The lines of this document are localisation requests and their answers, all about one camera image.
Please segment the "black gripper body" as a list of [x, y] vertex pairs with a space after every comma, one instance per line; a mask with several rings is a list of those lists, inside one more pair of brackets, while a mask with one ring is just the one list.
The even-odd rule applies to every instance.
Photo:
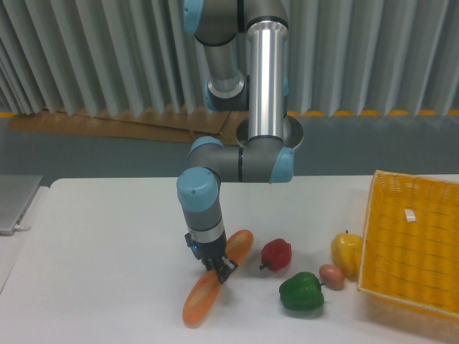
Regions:
[[209, 243], [201, 243], [193, 240], [190, 233], [187, 233], [184, 238], [195, 258], [200, 260], [206, 268], [208, 260], [214, 260], [220, 263], [221, 258], [226, 256], [227, 238], [225, 233]]

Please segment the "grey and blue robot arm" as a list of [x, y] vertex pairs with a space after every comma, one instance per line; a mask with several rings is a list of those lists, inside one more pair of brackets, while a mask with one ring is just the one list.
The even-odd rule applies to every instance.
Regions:
[[224, 283], [237, 263], [227, 255], [222, 183], [287, 183], [293, 178], [294, 153], [284, 143], [283, 129], [288, 16], [280, 1], [185, 1], [184, 29], [204, 47], [208, 106], [249, 115], [244, 145], [232, 148], [216, 138], [197, 139], [176, 182], [188, 227], [186, 244]]

